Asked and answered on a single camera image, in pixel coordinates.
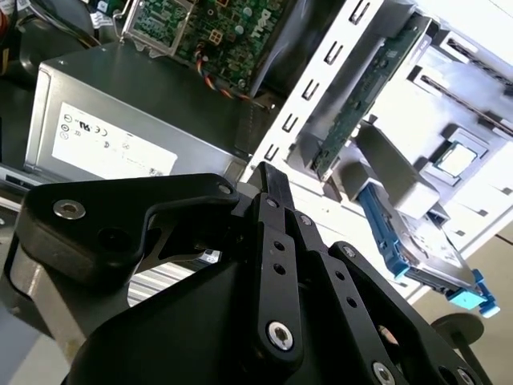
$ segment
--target cable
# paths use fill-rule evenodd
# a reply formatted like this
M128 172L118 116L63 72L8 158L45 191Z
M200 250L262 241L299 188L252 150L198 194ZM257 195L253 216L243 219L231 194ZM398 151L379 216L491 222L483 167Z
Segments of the cable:
M0 34L0 63L2 64L0 67L0 76L4 76L7 72L7 66L9 65L10 38L15 32L16 22L18 21L18 2L14 2L14 11L10 19L8 19L3 12L0 13L2 14L2 25L5 26L2 28L2 34Z
M47 22L58 30L73 36L75 39L79 40L85 47L91 48L100 45L100 42L89 35L84 30L81 30L77 26L69 23L64 18L61 18L57 14L55 14L52 10L46 7L40 0L32 0L29 5L32 13L39 19Z
M7 16L0 10L0 38L7 32L7 26L9 25L9 20Z
M203 49L204 49L204 44L203 43L199 43L197 46L196 46L196 50L194 51L194 58L196 59L196 71L198 72L198 74L200 74L200 76L203 78L203 80L205 81L205 83L208 85L208 87L210 87L210 89L214 90L214 91L218 91L220 92L221 94L223 94L224 96L226 96L227 98L230 98L230 99L241 99L241 100L248 100L250 101L251 103L253 104L256 104L258 107L262 107L262 108L265 108L265 106L263 106L262 104L259 104L257 102L255 102L253 99L251 99L249 96L247 95L244 95L244 94L236 94L226 88L222 88L222 87L218 87L216 85L216 81L214 80L213 77L210 76L210 74L208 74L204 69L203 69L203 64L205 63L204 61L204 56L203 56Z

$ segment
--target gray surface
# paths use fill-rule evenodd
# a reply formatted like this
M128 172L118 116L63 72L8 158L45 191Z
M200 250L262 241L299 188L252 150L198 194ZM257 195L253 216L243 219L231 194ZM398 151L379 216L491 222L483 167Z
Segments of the gray surface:
M194 71L112 43L41 67L26 166L56 180L98 179L51 155L64 102L174 152L173 174L223 175L241 155L239 101L209 91Z
M3 269L16 214L0 207L0 267ZM8 383L40 335L7 312L0 302L0 383Z
M383 132L372 125L362 125L357 146L376 172L389 195L389 202L401 213L419 219L438 201L440 195Z
M0 383L8 383L40 335L0 306Z

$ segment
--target black mechanical arm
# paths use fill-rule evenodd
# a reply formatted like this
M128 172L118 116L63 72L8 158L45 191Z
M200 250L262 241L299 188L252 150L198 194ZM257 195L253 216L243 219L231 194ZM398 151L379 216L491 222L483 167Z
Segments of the black mechanical arm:
M37 187L2 299L56 340L68 385L481 383L352 245L324 245L285 174L261 164L249 184L251 197L209 174ZM205 249L220 261L129 308L133 274Z

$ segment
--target green circuit board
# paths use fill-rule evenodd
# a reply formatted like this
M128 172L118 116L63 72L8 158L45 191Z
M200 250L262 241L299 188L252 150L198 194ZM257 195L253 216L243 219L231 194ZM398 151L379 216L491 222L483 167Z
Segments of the green circuit board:
M313 169L324 180L354 129L370 112L379 94L425 34L431 19L413 16L394 38L388 38L374 56L344 106L338 113L313 162Z
M204 69L247 91L287 1L197 0L187 10L187 0L146 0L133 30L162 47L178 43L171 56L191 67L196 47L203 43Z

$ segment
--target bolt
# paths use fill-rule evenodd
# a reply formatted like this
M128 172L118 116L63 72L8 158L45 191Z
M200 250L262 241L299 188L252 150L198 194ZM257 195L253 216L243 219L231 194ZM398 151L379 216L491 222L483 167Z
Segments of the bolt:
M292 349L293 337L289 328L280 322L271 322L267 328L267 335L271 343L281 351Z
M275 201L273 201L271 198L267 198L265 200L267 202L267 204L271 207L278 207L278 203L276 203Z
M372 370L381 385L395 385L395 379L392 372L382 363L373 363Z
M219 190L222 193L227 194L227 195L230 195L232 193L232 190L229 187L225 186L224 184L219 185Z
M344 246L344 248L343 248L343 249L344 249L345 253L347 254L347 256L348 256L349 258L354 258L354 257L356 257L356 253L355 253L355 252L354 252L350 247L348 247L348 246Z
M54 213L58 217L74 221L86 215L86 209L77 201L62 199L54 204Z
M299 218L301 218L301 222L303 222L305 225L312 225L312 220L310 220L310 218L308 218L306 215L300 215Z
M475 385L472 378L462 368L458 369L458 373L467 385Z

